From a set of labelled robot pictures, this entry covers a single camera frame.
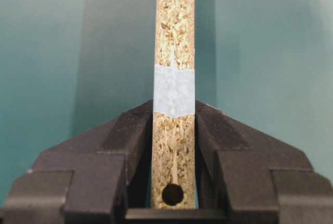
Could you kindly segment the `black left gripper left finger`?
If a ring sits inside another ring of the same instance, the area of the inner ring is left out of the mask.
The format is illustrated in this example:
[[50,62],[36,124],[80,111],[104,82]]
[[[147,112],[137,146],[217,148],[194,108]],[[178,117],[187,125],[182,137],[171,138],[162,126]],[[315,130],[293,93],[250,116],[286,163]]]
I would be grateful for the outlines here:
[[40,153],[15,180],[3,223],[117,223],[151,137],[152,101]]

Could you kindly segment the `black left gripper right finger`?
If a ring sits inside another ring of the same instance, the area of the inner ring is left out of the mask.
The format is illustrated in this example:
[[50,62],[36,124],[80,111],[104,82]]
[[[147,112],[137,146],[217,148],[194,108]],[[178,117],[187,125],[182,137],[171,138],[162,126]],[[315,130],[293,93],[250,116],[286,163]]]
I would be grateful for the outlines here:
[[196,102],[199,205],[225,223],[332,223],[332,185],[299,149]]

